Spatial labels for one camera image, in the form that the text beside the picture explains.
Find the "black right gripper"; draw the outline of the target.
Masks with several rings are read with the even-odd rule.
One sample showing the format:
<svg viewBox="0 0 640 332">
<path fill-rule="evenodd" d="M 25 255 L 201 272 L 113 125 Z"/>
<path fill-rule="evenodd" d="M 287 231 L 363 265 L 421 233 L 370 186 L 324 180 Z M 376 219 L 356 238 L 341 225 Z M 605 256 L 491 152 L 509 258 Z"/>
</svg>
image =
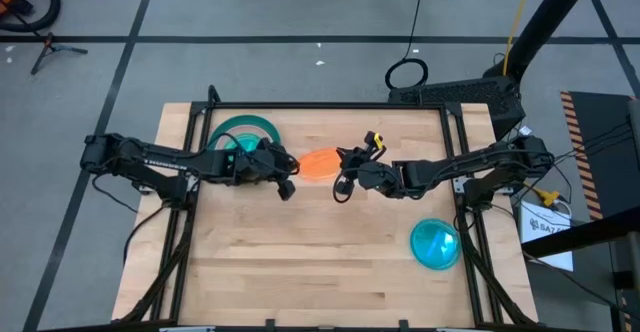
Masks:
<svg viewBox="0 0 640 332">
<path fill-rule="evenodd" d="M 382 149 L 374 146 L 353 149 L 338 147 L 341 163 L 337 181 L 351 180 L 354 188 L 358 182 L 363 189 L 373 189 L 385 197 L 402 197 L 403 186 L 399 173 L 390 165 L 378 161 L 385 152 L 385 146 Z"/>
</svg>

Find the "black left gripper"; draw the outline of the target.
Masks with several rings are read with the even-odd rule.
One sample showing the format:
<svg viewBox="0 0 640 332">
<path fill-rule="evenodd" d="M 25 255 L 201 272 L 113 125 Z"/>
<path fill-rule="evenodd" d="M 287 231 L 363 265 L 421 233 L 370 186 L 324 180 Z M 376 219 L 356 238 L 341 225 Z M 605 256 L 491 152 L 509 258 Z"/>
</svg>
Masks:
<svg viewBox="0 0 640 332">
<path fill-rule="evenodd" d="M 283 183 L 300 170 L 300 163 L 277 142 L 261 139 L 256 147 L 248 151 L 244 147 L 232 149 L 233 167 L 230 185 L 259 182 Z"/>
</svg>

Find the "large teal plastic plate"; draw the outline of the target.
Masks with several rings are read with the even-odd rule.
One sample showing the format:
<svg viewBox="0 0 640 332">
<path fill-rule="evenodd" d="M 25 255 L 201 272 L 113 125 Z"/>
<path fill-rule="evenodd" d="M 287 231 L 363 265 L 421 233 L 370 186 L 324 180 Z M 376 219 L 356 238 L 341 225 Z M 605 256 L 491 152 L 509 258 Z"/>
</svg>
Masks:
<svg viewBox="0 0 640 332">
<path fill-rule="evenodd" d="M 231 117 L 223 121 L 221 124 L 219 124 L 211 133 L 211 136 L 208 141 L 207 149 L 214 150 L 213 145 L 215 141 L 219 138 L 219 136 L 217 137 L 214 136 L 215 132 L 220 132 L 224 128 L 237 126 L 241 124 L 251 124 L 251 125 L 262 127 L 272 136 L 273 142 L 276 142 L 276 143 L 281 142 L 279 131 L 269 120 L 257 115 L 245 114 L 245 115 L 237 115 L 237 116 Z"/>
</svg>

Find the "translucent orange plate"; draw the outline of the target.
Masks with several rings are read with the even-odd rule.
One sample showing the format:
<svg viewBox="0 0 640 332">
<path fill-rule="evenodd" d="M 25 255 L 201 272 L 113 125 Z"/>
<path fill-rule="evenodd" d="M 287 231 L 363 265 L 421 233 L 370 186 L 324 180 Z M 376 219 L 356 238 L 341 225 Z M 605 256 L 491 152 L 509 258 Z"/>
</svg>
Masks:
<svg viewBox="0 0 640 332">
<path fill-rule="evenodd" d="M 341 159 L 335 147 L 313 150 L 299 159 L 299 177 L 308 181 L 321 181 L 335 177 L 340 171 Z"/>
</svg>

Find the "black perforated computer case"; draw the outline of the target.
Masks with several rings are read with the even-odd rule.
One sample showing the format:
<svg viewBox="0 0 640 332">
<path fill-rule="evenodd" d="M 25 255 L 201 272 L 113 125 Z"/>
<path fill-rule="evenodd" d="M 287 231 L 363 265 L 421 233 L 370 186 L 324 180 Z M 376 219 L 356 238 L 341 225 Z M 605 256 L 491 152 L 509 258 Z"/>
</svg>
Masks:
<svg viewBox="0 0 640 332">
<path fill-rule="evenodd" d="M 393 89 L 388 101 L 397 104 L 486 104 L 497 139 L 526 116 L 520 85 L 510 77 L 490 77 Z"/>
</svg>

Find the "white paper sign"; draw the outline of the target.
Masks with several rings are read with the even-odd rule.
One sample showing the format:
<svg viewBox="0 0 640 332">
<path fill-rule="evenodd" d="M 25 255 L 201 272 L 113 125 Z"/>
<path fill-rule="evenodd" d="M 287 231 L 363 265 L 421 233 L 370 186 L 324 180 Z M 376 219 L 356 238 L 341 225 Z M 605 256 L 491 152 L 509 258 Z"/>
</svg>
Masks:
<svg viewBox="0 0 640 332">
<path fill-rule="evenodd" d="M 522 202 L 519 212 L 519 232 L 522 243 L 537 240 L 571 227 L 571 214 L 549 209 L 529 202 Z M 540 260 L 564 271 L 574 271 L 572 252 L 562 252 Z"/>
</svg>

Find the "black metal beam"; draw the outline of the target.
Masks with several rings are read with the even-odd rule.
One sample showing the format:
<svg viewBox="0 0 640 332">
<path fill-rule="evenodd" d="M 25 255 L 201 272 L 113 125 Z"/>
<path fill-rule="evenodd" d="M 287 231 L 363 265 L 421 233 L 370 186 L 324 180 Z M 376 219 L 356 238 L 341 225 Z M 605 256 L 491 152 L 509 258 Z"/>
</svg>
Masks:
<svg viewBox="0 0 640 332">
<path fill-rule="evenodd" d="M 526 242 L 522 250 L 540 258 L 609 242 L 631 232 L 640 232 L 640 206 Z"/>
</svg>

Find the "black hazard-striped floor mat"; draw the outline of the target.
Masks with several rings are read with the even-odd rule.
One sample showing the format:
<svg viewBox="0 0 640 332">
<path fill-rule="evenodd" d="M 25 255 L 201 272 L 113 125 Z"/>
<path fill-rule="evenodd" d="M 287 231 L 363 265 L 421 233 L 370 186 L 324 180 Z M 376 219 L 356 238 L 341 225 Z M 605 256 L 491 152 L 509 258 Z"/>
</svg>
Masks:
<svg viewBox="0 0 640 332">
<path fill-rule="evenodd" d="M 640 206 L 640 156 L 625 95 L 560 94 L 572 151 L 591 220 Z"/>
</svg>

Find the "black tripod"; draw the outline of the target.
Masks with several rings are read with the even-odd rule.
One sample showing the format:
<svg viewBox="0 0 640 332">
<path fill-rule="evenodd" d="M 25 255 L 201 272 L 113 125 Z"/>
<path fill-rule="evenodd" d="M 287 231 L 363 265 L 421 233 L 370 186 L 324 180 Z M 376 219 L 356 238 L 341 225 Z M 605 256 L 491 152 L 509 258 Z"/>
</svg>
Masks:
<svg viewBox="0 0 640 332">
<path fill-rule="evenodd" d="M 68 51 L 68 52 L 77 53 L 81 55 L 86 55 L 88 53 L 88 50 L 86 49 L 59 44 L 55 42 L 54 39 L 55 39 L 54 34 L 49 32 L 44 40 L 43 48 L 39 56 L 37 57 L 33 67 L 30 70 L 31 75 L 36 75 L 39 72 L 40 67 L 43 63 L 43 60 L 47 56 L 53 55 L 58 52 L 63 52 L 63 51 Z"/>
</svg>

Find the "black aluminium table frame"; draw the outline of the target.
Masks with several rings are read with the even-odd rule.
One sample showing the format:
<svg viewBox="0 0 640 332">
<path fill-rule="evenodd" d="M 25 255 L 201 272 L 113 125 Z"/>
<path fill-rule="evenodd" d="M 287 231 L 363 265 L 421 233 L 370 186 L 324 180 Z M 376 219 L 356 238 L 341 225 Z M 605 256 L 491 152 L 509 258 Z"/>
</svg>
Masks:
<svg viewBox="0 0 640 332">
<path fill-rule="evenodd" d="M 460 115 L 444 108 L 383 103 L 232 103 L 210 113 L 194 103 L 163 107 L 153 140 L 198 150 L 227 119 L 256 114 L 278 129 L 295 156 L 328 147 L 360 145 L 379 132 L 387 161 L 439 160 L 482 148 L 494 139 L 487 108 L 466 104 Z M 468 328 L 508 316 L 482 277 L 465 262 L 444 271 L 422 267 L 409 236 L 426 218 L 451 221 L 450 183 L 422 200 L 391 200 L 356 190 L 333 200 L 331 179 L 295 177 L 282 201 L 272 184 L 204 185 L 192 213 L 168 212 L 153 195 L 140 201 L 140 231 L 124 267 L 114 318 L 143 297 L 189 219 L 194 225 L 185 261 L 151 309 L 157 319 L 183 325 Z"/>
</svg>

